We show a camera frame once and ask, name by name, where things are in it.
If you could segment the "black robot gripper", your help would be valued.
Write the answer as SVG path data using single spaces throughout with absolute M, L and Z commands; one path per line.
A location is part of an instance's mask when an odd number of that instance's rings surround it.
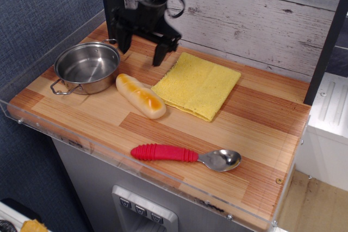
M 132 36 L 138 35 L 157 43 L 153 66 L 160 66 L 168 52 L 175 51 L 181 34 L 165 20 L 167 0 L 154 2 L 138 0 L 136 9 L 113 10 L 116 36 L 120 51 L 125 54 L 131 46 Z

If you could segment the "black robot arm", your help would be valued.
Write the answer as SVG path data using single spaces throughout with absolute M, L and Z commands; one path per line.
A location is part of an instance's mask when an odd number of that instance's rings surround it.
M 136 9 L 114 8 L 112 34 L 123 54 L 129 50 L 133 35 L 157 44 L 153 66 L 160 66 L 166 54 L 177 49 L 182 36 L 165 19 L 167 1 L 138 0 Z

